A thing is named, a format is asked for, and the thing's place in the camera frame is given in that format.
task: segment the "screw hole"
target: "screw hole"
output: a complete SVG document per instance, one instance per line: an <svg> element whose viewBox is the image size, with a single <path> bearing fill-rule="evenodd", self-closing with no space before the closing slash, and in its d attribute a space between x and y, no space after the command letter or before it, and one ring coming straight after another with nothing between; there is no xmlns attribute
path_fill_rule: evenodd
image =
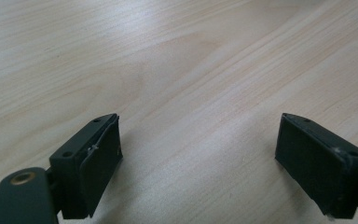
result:
<svg viewBox="0 0 358 224"><path fill-rule="evenodd" d="M25 172L11 178L10 183L12 185L22 185L34 179L34 177L35 177L34 172Z"/></svg>
<svg viewBox="0 0 358 224"><path fill-rule="evenodd" d="M358 157L358 153L354 151L350 151L350 155L353 157Z"/></svg>
<svg viewBox="0 0 358 224"><path fill-rule="evenodd" d="M70 156L72 156L72 152L64 152L62 155L64 156L64 157L70 157Z"/></svg>

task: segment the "wooden table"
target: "wooden table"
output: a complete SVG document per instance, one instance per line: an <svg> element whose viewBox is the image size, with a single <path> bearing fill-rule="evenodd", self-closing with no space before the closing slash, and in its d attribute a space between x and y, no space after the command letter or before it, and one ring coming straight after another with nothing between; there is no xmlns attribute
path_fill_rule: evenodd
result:
<svg viewBox="0 0 358 224"><path fill-rule="evenodd" d="M274 151L282 112L358 146L358 0L0 1L0 180L113 112L124 161L62 223L330 223Z"/></svg>

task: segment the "black object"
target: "black object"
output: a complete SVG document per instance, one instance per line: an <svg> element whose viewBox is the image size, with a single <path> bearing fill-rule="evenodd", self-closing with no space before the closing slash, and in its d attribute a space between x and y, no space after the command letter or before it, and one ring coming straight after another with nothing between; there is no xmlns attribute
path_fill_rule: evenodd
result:
<svg viewBox="0 0 358 224"><path fill-rule="evenodd" d="M94 214L122 158L118 116L94 119L50 157L51 167L20 170L0 183L1 223L58 223Z"/></svg>
<svg viewBox="0 0 358 224"><path fill-rule="evenodd" d="M325 215L353 218L358 147L310 119L282 114L275 158Z"/></svg>

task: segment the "round joint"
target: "round joint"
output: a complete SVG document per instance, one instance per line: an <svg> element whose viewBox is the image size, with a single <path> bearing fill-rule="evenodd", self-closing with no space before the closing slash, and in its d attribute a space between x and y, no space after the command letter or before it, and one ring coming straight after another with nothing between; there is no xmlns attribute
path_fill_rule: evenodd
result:
<svg viewBox="0 0 358 224"><path fill-rule="evenodd" d="M10 184L22 185L22 184L30 182L32 179L34 179L35 176L36 176L36 174L34 172L24 172L24 173L15 175L13 178L11 178Z"/></svg>

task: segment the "wooden surface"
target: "wooden surface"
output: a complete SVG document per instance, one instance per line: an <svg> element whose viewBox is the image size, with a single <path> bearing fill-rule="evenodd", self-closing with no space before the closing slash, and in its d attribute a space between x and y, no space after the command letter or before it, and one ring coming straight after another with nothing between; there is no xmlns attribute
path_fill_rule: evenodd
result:
<svg viewBox="0 0 358 224"><path fill-rule="evenodd" d="M358 0L0 1L0 180L113 112L124 161L63 223L329 223L274 150L282 112L358 146Z"/></svg>

